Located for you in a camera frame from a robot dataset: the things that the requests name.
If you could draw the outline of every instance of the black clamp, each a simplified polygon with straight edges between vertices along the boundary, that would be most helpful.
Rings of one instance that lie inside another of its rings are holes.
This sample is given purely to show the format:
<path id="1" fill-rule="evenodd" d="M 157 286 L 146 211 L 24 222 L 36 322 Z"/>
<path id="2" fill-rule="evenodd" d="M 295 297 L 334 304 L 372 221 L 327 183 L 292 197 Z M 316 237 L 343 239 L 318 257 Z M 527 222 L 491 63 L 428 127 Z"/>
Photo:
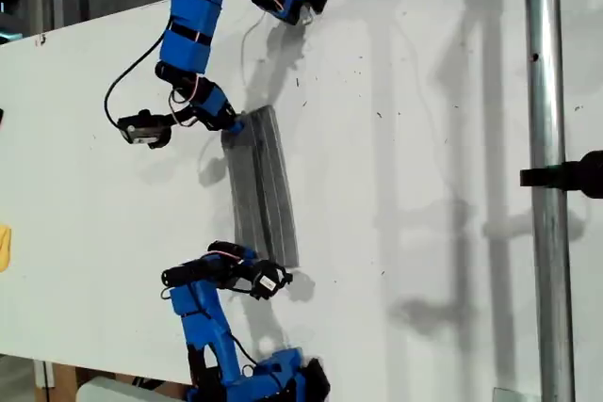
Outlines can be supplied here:
<path id="1" fill-rule="evenodd" d="M 523 169 L 522 187 L 558 188 L 563 191 L 581 190 L 592 199 L 603 199 L 603 151 L 592 151 L 579 162 L 563 162 L 544 169 Z"/>

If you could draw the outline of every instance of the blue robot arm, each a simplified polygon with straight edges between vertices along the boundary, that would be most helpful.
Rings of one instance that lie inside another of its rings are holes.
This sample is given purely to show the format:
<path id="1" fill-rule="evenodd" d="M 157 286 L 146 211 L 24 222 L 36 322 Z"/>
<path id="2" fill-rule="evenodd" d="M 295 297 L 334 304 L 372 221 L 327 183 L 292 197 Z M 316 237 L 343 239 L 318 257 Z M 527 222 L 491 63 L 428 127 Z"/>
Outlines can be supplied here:
<path id="1" fill-rule="evenodd" d="M 242 123 L 219 86 L 203 74 L 209 60 L 211 42 L 223 0 L 171 0 L 171 17 L 163 36 L 160 61 L 155 74 L 172 85 L 184 107 L 171 115 L 151 115 L 148 110 L 117 122 L 130 143 L 146 143 L 151 148 L 165 146 L 173 125 L 200 121 L 207 129 L 238 133 Z M 327 0 L 252 0 L 261 9 L 288 24 L 300 19 L 303 5 L 321 13 Z"/>
<path id="2" fill-rule="evenodd" d="M 240 280 L 249 290 L 236 288 Z M 194 389 L 190 402 L 323 402 L 329 382 L 318 360 L 302 365 L 297 348 L 281 350 L 253 363 L 253 374 L 245 377 L 238 364 L 236 346 L 220 306 L 218 289 L 245 292 L 257 299 L 269 299 L 292 281 L 285 269 L 270 261 L 257 261 L 255 253 L 238 245 L 214 242 L 201 259 L 166 270 L 162 281 L 170 288 L 171 304 L 182 318 L 188 363 Z M 209 348 L 217 367 L 205 364 Z"/>

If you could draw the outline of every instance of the gray block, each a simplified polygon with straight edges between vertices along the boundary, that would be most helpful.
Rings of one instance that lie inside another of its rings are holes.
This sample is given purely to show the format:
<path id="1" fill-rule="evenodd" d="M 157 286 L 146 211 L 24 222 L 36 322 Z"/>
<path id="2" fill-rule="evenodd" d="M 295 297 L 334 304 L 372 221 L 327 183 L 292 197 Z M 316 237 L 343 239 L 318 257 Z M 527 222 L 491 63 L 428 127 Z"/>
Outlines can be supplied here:
<path id="1" fill-rule="evenodd" d="M 299 265 L 293 208 L 281 136 L 272 106 L 241 117 L 238 135 L 222 133 L 228 162 L 236 242 L 262 259 L 285 267 Z"/>

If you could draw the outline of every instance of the white surface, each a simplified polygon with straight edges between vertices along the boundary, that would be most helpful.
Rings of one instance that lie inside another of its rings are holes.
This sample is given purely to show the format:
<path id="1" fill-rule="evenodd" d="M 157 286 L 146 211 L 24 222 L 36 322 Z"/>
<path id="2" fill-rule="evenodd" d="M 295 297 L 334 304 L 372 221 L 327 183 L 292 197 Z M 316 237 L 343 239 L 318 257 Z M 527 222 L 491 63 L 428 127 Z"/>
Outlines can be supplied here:
<path id="1" fill-rule="evenodd" d="M 603 143 L 603 0 L 563 5 L 568 155 L 580 158 Z M 14 229 L 0 352 L 188 382 L 159 277 L 233 237 L 220 140 L 197 127 L 161 151 L 129 146 L 102 111 L 168 8 L 0 48 L 0 221 Z M 307 278 L 273 313 L 222 297 L 236 335 L 254 353 L 287 343 L 320 356 L 333 401 L 540 393 L 519 187 L 523 0 L 330 0 L 304 40 L 264 18 L 241 69 L 260 17 L 226 0 L 209 77 L 237 109 L 275 103 Z M 155 59 L 119 86 L 116 116 L 167 112 Z M 578 394 L 601 400 L 603 204 L 573 194 L 570 209 Z"/>
<path id="2" fill-rule="evenodd" d="M 173 402 L 165 395 L 109 378 L 97 377 L 77 391 L 77 402 Z"/>

